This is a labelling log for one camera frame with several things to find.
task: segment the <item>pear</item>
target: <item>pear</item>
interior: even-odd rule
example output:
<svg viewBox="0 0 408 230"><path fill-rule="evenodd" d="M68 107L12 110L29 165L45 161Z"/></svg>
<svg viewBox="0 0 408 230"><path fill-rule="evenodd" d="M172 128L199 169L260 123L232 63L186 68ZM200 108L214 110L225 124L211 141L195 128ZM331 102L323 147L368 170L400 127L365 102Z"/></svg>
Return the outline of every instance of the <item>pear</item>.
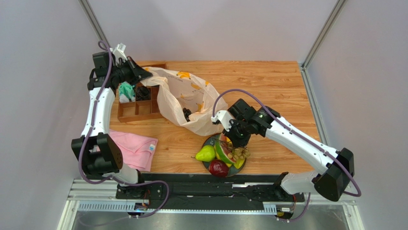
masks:
<svg viewBox="0 0 408 230"><path fill-rule="evenodd" d="M195 158L199 161L211 162L215 158L215 149L212 145L204 146L196 155Z"/></svg>

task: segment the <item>beige plastic bag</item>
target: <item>beige plastic bag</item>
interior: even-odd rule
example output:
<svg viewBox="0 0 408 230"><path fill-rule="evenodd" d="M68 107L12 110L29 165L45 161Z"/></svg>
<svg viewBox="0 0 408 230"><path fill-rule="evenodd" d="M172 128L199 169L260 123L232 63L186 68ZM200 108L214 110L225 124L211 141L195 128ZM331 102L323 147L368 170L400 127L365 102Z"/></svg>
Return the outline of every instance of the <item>beige plastic bag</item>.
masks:
<svg viewBox="0 0 408 230"><path fill-rule="evenodd" d="M142 80L141 83L145 86L160 85L157 102L163 117L200 136L209 136L222 131L222 126L213 125L211 122L214 102L219 93L209 82L187 72L156 67L144 69L153 76ZM192 112L189 122L184 117L183 108ZM227 108L227 103L221 98L215 111Z"/></svg>

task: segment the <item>wall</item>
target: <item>wall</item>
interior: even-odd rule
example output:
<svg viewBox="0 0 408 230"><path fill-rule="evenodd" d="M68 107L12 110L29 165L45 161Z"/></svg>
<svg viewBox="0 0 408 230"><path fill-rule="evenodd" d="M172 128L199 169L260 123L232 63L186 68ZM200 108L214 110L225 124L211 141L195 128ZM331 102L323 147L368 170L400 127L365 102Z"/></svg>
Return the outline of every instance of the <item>wall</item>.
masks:
<svg viewBox="0 0 408 230"><path fill-rule="evenodd" d="M0 229L57 227L97 41L78 1L1 1Z"/></svg>
<svg viewBox="0 0 408 230"><path fill-rule="evenodd" d="M407 10L348 1L308 71L331 144L355 154L368 230L408 225Z"/></svg>
<svg viewBox="0 0 408 230"><path fill-rule="evenodd" d="M135 60L305 60L336 0L90 0Z"/></svg>

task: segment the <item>red apple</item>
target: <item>red apple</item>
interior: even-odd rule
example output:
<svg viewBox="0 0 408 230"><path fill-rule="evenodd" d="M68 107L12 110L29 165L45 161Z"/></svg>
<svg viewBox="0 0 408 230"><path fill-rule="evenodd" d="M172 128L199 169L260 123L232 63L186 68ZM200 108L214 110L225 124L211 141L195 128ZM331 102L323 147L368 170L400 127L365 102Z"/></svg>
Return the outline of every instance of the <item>red apple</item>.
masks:
<svg viewBox="0 0 408 230"><path fill-rule="evenodd" d="M214 176L226 177L228 175L229 168L223 161L212 160L208 170Z"/></svg>

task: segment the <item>pink cloth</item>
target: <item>pink cloth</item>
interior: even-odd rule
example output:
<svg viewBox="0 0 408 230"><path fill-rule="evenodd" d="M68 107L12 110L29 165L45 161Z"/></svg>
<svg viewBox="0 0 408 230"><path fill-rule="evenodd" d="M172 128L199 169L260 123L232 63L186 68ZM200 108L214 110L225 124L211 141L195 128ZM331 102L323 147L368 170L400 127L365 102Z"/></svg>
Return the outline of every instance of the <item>pink cloth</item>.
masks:
<svg viewBox="0 0 408 230"><path fill-rule="evenodd" d="M150 172L159 140L113 130L110 130L109 136L122 151L125 164L133 169Z"/></svg>

